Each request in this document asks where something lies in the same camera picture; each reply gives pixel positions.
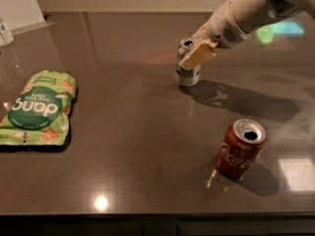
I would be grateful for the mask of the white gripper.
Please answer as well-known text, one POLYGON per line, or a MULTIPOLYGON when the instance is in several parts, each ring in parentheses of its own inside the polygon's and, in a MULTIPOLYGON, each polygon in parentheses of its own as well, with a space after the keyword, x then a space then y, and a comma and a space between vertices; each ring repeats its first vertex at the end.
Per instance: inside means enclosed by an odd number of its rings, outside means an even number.
POLYGON ((216 48, 231 48, 247 39, 246 21, 250 16, 249 3, 229 0, 216 9, 208 21, 194 34, 184 38, 178 47, 178 65, 192 70, 216 56, 216 48))

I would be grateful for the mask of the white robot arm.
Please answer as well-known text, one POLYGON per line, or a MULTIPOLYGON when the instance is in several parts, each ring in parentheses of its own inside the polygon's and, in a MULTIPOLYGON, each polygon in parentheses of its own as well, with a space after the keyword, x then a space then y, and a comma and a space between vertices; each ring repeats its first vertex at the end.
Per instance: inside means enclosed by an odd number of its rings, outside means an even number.
POLYGON ((215 57, 217 48, 231 48, 253 31, 300 12, 314 17, 315 0, 228 0, 192 35, 192 49, 179 66, 192 70, 215 57))

